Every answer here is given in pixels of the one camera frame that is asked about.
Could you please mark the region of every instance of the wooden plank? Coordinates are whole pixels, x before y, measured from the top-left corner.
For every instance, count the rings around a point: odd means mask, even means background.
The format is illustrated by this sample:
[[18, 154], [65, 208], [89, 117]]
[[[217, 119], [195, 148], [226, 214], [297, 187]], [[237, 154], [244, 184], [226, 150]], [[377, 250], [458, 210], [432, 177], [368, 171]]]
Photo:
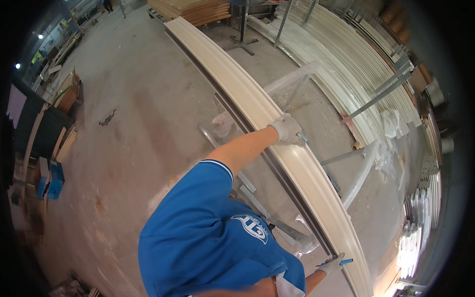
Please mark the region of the wooden plank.
[[60, 162], [60, 163], [63, 162], [63, 159], [66, 156], [67, 152], [69, 151], [69, 148], [73, 144], [74, 140], [76, 139], [76, 136], [77, 136], [77, 132], [75, 132], [73, 128], [71, 133], [69, 133], [66, 140], [64, 141], [63, 146], [59, 150], [58, 155], [56, 156], [56, 162]]
[[[165, 27], [228, 95], [255, 130], [263, 129], [282, 111], [264, 89], [222, 48], [183, 18]], [[353, 258], [343, 267], [356, 297], [373, 296], [370, 273], [360, 242], [325, 171], [308, 145], [272, 145], [269, 150], [298, 189], [336, 254]]]
[[58, 140], [56, 141], [56, 144], [55, 144], [55, 148], [53, 149], [53, 153], [51, 154], [51, 159], [53, 161], [56, 161], [56, 154], [58, 153], [59, 145], [61, 144], [61, 141], [63, 140], [64, 133], [66, 133], [65, 127], [63, 127], [63, 129], [59, 133]]
[[[43, 115], [45, 114], [45, 110], [48, 108], [48, 104], [44, 103], [43, 107], [41, 108], [40, 112], [36, 116], [35, 122], [33, 124], [33, 128], [31, 128], [31, 133], [28, 139], [28, 144], [27, 144], [27, 149], [25, 151], [25, 158], [23, 158], [23, 174], [21, 176], [21, 180], [23, 182], [26, 182], [27, 180], [27, 174], [28, 174], [28, 162], [29, 162], [29, 157], [31, 154], [31, 149], [33, 148], [33, 142], [35, 141], [36, 133], [38, 132], [39, 124], [41, 123], [41, 120], [43, 119]], [[23, 213], [25, 213], [25, 188], [21, 188], [21, 202], [20, 206], [23, 210]]]
[[53, 73], [55, 73], [55, 72], [60, 71], [61, 68], [62, 68], [62, 66], [61, 66], [61, 65], [58, 65], [58, 66], [56, 66], [56, 67], [53, 67], [53, 68], [51, 68], [51, 69], [48, 69], [48, 75], [51, 75], [51, 74], [53, 74]]

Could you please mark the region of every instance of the plastic bag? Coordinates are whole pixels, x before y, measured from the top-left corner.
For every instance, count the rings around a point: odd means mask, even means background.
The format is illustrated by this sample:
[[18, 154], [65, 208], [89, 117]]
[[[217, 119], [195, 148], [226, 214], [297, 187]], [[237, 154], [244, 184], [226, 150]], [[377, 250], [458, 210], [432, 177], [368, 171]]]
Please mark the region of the plastic bag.
[[389, 138], [396, 137], [399, 129], [399, 111], [388, 109], [381, 113], [383, 119], [384, 134]]
[[234, 123], [234, 119], [231, 115], [225, 111], [219, 115], [217, 115], [211, 123], [213, 124], [214, 131], [218, 135], [219, 138], [226, 137], [231, 131], [231, 127]]
[[297, 241], [296, 244], [294, 245], [294, 247], [297, 248], [297, 252], [294, 254], [294, 256], [300, 259], [302, 255], [313, 252], [317, 247], [320, 246], [320, 243], [317, 241], [317, 238], [315, 238], [312, 231], [307, 226], [307, 223], [305, 222], [305, 220], [302, 218], [300, 214], [297, 215], [295, 220], [301, 222], [307, 228], [307, 230], [310, 231], [309, 236], [305, 237], [302, 240]]

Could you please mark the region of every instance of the hand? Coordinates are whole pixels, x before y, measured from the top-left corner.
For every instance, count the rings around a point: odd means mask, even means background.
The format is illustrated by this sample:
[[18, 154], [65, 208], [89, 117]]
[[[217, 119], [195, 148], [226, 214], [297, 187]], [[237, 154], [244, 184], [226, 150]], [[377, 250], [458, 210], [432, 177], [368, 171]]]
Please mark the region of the hand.
[[277, 131], [278, 140], [287, 143], [302, 143], [301, 137], [297, 135], [302, 132], [302, 128], [290, 113], [281, 115], [268, 126], [272, 126]]
[[325, 261], [325, 265], [320, 266], [316, 271], [323, 271], [326, 276], [329, 276], [332, 272], [342, 270], [343, 265], [340, 265], [340, 261], [343, 260], [345, 253], [341, 253], [335, 259], [328, 259]]

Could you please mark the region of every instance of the white molding strips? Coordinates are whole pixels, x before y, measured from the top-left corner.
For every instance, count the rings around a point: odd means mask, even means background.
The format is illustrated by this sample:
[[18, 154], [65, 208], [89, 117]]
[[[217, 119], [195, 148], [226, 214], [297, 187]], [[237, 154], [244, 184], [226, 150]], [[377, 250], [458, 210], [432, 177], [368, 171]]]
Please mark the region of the white molding strips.
[[[165, 23], [227, 93], [256, 129], [278, 118], [282, 111], [261, 86], [223, 49], [183, 18]], [[292, 179], [317, 218], [335, 252], [354, 262], [344, 271], [356, 297], [373, 296], [366, 259], [340, 198], [310, 148], [305, 145], [272, 145], [272, 153]]]

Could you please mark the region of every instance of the concrete floor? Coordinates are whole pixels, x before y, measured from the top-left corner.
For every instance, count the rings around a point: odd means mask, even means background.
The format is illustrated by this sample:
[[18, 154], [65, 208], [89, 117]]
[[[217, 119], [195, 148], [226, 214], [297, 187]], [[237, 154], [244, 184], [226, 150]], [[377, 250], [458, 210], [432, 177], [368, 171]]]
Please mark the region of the concrete floor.
[[[61, 79], [76, 67], [85, 99], [77, 110], [76, 141], [63, 161], [66, 183], [60, 198], [48, 204], [45, 235], [35, 250], [52, 285], [73, 269], [105, 296], [146, 296], [137, 261], [139, 233], [171, 187], [212, 151], [197, 126], [203, 123], [211, 129], [211, 120], [223, 108], [163, 26], [146, 15], [147, 7], [130, 11], [126, 19], [118, 10], [100, 16], [58, 75]], [[223, 27], [202, 30], [222, 47], [232, 44], [229, 35], [238, 34]], [[259, 39], [251, 45], [255, 56], [241, 49], [229, 54], [260, 85], [297, 69], [258, 33], [248, 30], [246, 38]], [[324, 94], [312, 83], [299, 94], [288, 111], [309, 136], [317, 157], [351, 151], [354, 139]], [[274, 97], [278, 103], [282, 98], [285, 94]], [[98, 124], [112, 113], [108, 125]], [[233, 129], [231, 137], [237, 134]], [[412, 191], [418, 159], [422, 161], [419, 137], [420, 129], [414, 129], [396, 141], [398, 154], [390, 163], [398, 167], [402, 159], [404, 171], [396, 170], [393, 178], [372, 169], [348, 209], [374, 285], [394, 259], [388, 250], [397, 249], [402, 201]], [[361, 162], [362, 157], [353, 157], [329, 165], [342, 191]], [[308, 233], [295, 221], [298, 210], [260, 157], [243, 172], [271, 214]], [[284, 248], [296, 252], [274, 233]], [[306, 274], [326, 258], [321, 248], [302, 256]], [[341, 273], [329, 276], [311, 296], [321, 294], [352, 295]]]

